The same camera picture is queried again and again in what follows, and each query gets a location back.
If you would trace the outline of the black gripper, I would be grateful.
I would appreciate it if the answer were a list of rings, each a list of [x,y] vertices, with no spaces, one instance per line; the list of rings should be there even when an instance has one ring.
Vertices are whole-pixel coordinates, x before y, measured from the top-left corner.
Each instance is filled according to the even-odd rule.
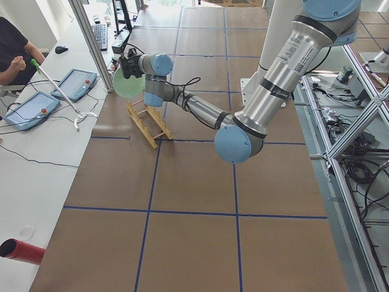
[[[119,63],[124,78],[130,78],[131,76],[135,76],[135,78],[141,78],[143,71],[139,65],[140,57],[141,55],[134,55],[128,59],[125,57],[119,57]]]

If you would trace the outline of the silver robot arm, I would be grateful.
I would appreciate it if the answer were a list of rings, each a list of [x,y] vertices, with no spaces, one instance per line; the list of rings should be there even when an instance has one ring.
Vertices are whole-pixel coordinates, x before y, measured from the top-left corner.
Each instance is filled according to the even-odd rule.
[[[241,80],[243,108],[229,114],[167,81],[173,62],[164,54],[145,54],[122,46],[121,74],[145,78],[144,104],[171,102],[216,131],[217,154],[236,164],[258,154],[267,127],[323,48],[352,43],[357,35],[360,1],[275,1],[258,69]]]

